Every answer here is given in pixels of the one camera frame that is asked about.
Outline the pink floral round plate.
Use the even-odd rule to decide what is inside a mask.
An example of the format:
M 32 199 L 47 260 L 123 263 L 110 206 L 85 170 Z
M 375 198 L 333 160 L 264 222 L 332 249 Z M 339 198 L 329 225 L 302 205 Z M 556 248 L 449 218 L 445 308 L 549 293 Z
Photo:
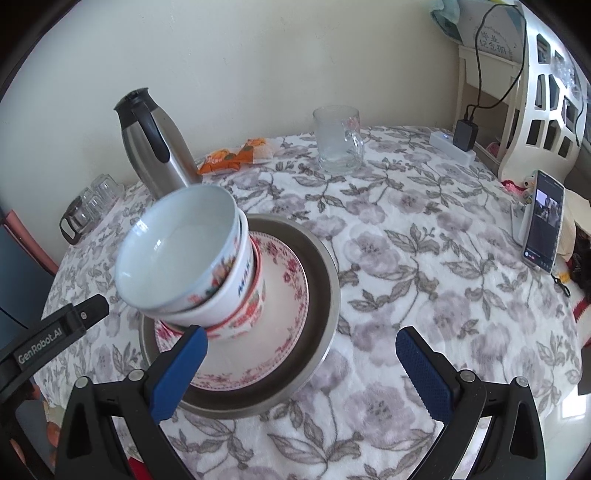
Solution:
M 190 382 L 211 391 L 229 391 L 263 379 L 287 358 L 304 328 L 308 313 L 308 280 L 303 264 L 286 243 L 254 231 L 266 281 L 263 312 L 242 335 L 208 340 L 208 349 Z M 144 328 L 155 341 L 153 356 L 170 350 L 186 328 L 174 329 L 158 319 L 144 318 Z

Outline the strawberry pattern bowl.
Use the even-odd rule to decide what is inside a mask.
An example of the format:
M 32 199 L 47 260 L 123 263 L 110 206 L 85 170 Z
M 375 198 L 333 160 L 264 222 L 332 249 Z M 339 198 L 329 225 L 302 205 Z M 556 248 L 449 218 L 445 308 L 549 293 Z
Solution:
M 252 245 L 256 249 L 257 254 L 256 278 L 252 287 L 249 289 L 245 302 L 242 303 L 242 306 L 231 317 L 214 327 L 203 327 L 209 339 L 222 340 L 242 335 L 252 329 L 252 326 L 256 324 L 256 321 L 259 320 L 263 312 L 264 301 L 266 301 L 266 281 L 263 279 L 259 247 L 256 246 L 252 234 L 250 234 L 250 239 L 252 239 Z M 181 326 L 163 322 L 171 325 L 174 329 L 181 328 Z

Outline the small white square bowl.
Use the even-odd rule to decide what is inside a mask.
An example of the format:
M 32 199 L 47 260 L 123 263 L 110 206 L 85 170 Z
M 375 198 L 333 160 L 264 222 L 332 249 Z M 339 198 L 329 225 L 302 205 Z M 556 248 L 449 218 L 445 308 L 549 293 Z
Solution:
M 199 325 L 208 328 L 222 323 L 242 306 L 256 278 L 257 254 L 250 239 L 245 213 L 238 210 L 238 215 L 242 227 L 238 255 L 221 288 L 204 303 L 188 310 L 176 313 L 142 311 L 144 315 L 181 327 Z

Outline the stainless steel round plate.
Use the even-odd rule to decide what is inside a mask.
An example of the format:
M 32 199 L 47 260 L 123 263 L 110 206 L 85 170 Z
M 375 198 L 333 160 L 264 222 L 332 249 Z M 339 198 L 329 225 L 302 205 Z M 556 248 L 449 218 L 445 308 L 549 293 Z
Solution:
M 179 407 L 205 418 L 255 416 L 290 399 L 325 360 L 339 320 L 338 273 L 321 240 L 304 226 L 277 216 L 250 215 L 249 224 L 254 232 L 286 243 L 303 264 L 310 294 L 308 313 L 294 349 L 263 379 L 229 391 L 187 388 Z

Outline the pale blue round bowl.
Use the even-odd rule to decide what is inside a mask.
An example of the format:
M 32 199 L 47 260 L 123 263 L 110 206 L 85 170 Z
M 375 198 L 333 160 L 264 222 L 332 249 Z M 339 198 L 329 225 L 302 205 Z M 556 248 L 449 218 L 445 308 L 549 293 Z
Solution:
M 221 288 L 236 257 L 242 226 L 235 198 L 216 185 L 192 185 L 156 201 L 119 247 L 115 285 L 144 312 L 191 309 Z

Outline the small clear glass cups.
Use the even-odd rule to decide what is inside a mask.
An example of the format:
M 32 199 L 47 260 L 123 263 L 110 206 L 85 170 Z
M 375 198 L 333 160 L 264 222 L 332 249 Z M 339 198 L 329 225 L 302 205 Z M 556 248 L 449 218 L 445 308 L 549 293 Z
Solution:
M 87 207 L 94 220 L 102 219 L 123 197 L 124 187 L 116 182 L 110 175 L 98 175 L 80 193 L 82 205 Z

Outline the floral grey tablecloth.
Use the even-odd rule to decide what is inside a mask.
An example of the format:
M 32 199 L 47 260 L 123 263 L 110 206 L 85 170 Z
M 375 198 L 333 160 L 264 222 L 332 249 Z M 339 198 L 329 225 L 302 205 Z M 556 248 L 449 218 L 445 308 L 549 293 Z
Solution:
M 394 351 L 414 326 L 486 381 L 529 381 L 548 415 L 575 388 L 573 310 L 511 235 L 512 196 L 482 164 L 453 164 L 425 127 L 363 129 L 365 160 L 325 173 L 310 134 L 273 160 L 211 177 L 249 214 L 301 222 L 341 285 L 327 360 L 293 399 L 241 420 L 176 412 L 162 428 L 204 479 L 404 479 L 439 432 Z

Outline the dark brown fuzzy item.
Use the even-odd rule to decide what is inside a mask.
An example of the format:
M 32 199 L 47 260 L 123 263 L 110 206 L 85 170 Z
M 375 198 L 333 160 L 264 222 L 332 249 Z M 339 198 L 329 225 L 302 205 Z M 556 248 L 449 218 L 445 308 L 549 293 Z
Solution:
M 576 227 L 576 239 L 570 259 L 570 278 L 581 288 L 587 301 L 591 297 L 591 246 L 590 237 Z

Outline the stainless steel thermos jug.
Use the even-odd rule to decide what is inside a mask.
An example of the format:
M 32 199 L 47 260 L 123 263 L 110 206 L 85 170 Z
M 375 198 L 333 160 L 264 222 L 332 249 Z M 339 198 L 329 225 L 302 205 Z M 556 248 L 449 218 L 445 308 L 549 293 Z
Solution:
M 129 92 L 114 110 L 128 160 L 154 199 L 202 181 L 183 135 L 147 88 Z

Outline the smartphone on stand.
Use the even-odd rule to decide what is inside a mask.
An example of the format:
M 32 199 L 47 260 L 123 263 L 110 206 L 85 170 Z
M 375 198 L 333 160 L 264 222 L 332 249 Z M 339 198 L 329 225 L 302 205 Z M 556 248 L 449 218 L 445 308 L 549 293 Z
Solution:
M 564 186 L 542 170 L 535 175 L 531 212 L 523 243 L 526 263 L 550 274 L 557 257 L 563 221 Z

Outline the white power strip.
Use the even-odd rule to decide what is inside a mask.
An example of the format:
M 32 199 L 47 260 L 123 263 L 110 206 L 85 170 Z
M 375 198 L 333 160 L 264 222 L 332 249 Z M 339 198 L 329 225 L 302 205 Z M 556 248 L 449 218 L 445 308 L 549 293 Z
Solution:
M 453 144 L 453 136 L 443 131 L 432 132 L 430 135 L 430 144 L 461 165 L 469 166 L 476 160 L 476 152 L 474 150 L 461 150 Z

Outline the clear glass mug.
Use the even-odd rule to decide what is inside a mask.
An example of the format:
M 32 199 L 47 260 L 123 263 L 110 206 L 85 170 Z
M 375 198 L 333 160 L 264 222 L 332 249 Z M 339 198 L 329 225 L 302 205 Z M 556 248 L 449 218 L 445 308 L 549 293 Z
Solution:
M 359 110 L 344 105 L 324 106 L 315 109 L 312 118 L 318 164 L 322 169 L 332 175 L 346 175 L 358 170 L 365 155 Z

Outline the white lattice chair back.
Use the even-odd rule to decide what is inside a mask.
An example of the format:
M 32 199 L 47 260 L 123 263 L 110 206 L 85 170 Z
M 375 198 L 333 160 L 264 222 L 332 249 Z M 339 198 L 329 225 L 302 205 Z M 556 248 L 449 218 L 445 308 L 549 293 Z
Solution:
M 527 65 L 520 78 L 519 121 L 498 176 L 521 184 L 542 170 L 562 182 L 584 137 L 588 82 L 554 31 L 531 12 L 525 16 Z

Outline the white wooden shelf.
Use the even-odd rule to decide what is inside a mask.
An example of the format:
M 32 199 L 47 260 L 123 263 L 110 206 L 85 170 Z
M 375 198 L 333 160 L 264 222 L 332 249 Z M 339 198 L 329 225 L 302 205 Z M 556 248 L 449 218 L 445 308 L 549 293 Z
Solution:
M 463 119 L 469 104 L 489 106 L 501 99 L 519 73 L 520 64 L 482 52 L 479 54 L 481 76 L 478 75 L 473 47 L 458 46 L 459 77 L 454 123 Z M 479 126 L 474 150 L 478 158 L 498 173 L 520 120 L 520 82 L 493 109 L 478 109 L 474 122 Z

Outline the teal cloth on shelf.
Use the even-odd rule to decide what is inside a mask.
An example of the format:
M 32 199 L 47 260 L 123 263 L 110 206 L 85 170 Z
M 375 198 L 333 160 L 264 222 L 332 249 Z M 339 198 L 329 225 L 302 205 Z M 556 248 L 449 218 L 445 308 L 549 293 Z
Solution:
M 431 4 L 430 16 L 449 39 L 462 43 L 458 30 L 460 20 L 458 0 L 434 0 Z

